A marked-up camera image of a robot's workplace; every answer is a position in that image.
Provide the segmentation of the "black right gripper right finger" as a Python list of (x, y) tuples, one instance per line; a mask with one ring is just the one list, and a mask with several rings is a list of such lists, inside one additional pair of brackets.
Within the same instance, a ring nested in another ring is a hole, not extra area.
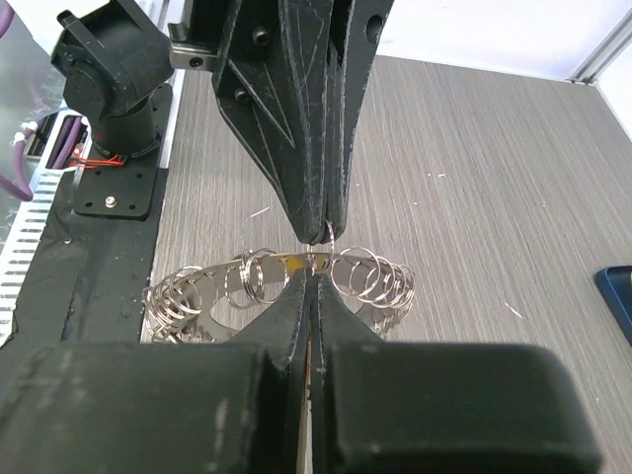
[(596, 473), (572, 377), (539, 346), (385, 342), (310, 281), (317, 473)]

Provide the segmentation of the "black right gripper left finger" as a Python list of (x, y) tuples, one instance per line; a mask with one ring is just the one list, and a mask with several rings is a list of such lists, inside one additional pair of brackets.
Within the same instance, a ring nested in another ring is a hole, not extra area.
[(309, 279), (223, 344), (60, 345), (1, 402), (5, 473), (298, 473)]

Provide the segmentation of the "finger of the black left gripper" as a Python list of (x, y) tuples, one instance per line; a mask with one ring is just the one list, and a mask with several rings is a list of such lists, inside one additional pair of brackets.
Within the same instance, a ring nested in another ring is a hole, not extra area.
[(325, 221), (347, 226), (352, 157), (359, 113), (392, 0), (336, 1), (327, 56)]
[(329, 1), (231, 1), (212, 85), (220, 114), (302, 243), (324, 235)]

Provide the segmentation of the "metal disc with keyrings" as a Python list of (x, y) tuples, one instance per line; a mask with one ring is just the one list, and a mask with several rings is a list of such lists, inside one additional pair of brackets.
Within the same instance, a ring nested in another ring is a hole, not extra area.
[(315, 252), (316, 268), (289, 273), (282, 258), (290, 253), (247, 250), (209, 267), (185, 266), (144, 288), (143, 341), (171, 344), (223, 343), (237, 328), (229, 310), (261, 310), (280, 300), (299, 271), (326, 277), (335, 294), (352, 306), (359, 320), (385, 336), (408, 314), (416, 293), (415, 273), (372, 251), (351, 246), (341, 252)]

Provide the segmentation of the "yellow tagged key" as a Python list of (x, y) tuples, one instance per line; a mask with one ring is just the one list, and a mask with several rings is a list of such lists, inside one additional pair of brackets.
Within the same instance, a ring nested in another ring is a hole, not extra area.
[(302, 269), (310, 269), (313, 271), (316, 268), (314, 255), (310, 253), (286, 254), (282, 260), (289, 273)]

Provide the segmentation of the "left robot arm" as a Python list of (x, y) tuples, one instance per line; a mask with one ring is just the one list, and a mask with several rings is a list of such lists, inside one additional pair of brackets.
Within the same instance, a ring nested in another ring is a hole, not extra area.
[(297, 239), (343, 234), (359, 112), (388, 1), (189, 1), (162, 33), (133, 1), (63, 8), (51, 56), (98, 149), (157, 134), (149, 99), (178, 69), (210, 73), (219, 111), (268, 179)]

